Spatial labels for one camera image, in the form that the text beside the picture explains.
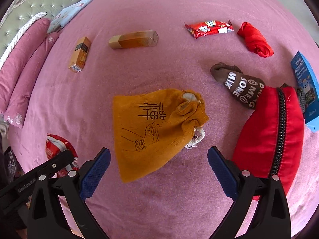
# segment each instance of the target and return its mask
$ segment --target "black zipper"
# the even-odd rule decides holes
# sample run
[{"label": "black zipper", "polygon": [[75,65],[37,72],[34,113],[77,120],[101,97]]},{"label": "black zipper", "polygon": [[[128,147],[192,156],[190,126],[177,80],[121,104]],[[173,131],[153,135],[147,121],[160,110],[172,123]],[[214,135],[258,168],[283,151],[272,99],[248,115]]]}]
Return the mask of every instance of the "black zipper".
[{"label": "black zipper", "polygon": [[278,99],[279,99],[279,124],[278,124],[278,134],[277,134],[277,144],[275,150],[275,156],[272,161],[272,168],[270,170],[269,177],[274,174],[278,174],[282,153],[284,151],[284,143],[286,137],[286,101],[285,95],[280,88],[277,88]]}]

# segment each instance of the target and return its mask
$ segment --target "headboard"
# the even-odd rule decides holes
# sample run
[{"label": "headboard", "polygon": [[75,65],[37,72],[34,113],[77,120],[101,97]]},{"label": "headboard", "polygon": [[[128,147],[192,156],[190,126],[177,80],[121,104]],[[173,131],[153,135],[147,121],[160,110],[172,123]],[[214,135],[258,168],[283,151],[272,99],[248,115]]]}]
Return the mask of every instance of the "headboard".
[{"label": "headboard", "polygon": [[14,8],[0,28],[0,56],[12,41],[18,30],[38,12],[47,12],[47,18],[52,19],[64,7],[80,0],[26,0]]}]

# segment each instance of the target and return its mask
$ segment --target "blue gripper pad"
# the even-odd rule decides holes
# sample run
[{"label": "blue gripper pad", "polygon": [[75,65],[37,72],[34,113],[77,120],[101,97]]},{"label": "blue gripper pad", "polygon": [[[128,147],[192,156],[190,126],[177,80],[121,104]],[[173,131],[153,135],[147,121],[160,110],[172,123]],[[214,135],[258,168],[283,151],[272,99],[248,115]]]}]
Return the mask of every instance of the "blue gripper pad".
[{"label": "blue gripper pad", "polygon": [[97,188],[101,178],[111,162],[111,152],[107,148],[96,159],[92,167],[87,171],[81,182],[80,198],[84,201],[92,197],[95,189]]},{"label": "blue gripper pad", "polygon": [[213,147],[208,150],[207,158],[226,196],[236,200],[238,198],[237,181],[226,162]]}]

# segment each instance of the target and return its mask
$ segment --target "barcode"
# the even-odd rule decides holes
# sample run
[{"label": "barcode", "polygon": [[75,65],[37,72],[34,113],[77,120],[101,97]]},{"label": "barcode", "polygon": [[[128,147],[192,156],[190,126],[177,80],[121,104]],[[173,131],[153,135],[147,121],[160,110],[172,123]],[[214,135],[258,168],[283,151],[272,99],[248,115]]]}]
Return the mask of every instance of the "barcode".
[{"label": "barcode", "polygon": [[82,69],[81,68],[79,68],[78,66],[76,66],[76,65],[74,65],[73,67],[72,67],[75,71],[77,71],[77,72],[80,72]]}]

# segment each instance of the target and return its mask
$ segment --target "orange cardboard box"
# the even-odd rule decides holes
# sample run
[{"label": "orange cardboard box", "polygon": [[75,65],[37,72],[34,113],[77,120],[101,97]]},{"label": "orange cardboard box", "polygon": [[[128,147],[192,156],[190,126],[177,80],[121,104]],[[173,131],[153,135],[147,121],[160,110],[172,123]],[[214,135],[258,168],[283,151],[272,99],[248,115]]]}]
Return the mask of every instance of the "orange cardboard box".
[{"label": "orange cardboard box", "polygon": [[90,46],[91,42],[87,37],[78,40],[69,64],[69,69],[72,72],[80,72],[83,70]]}]

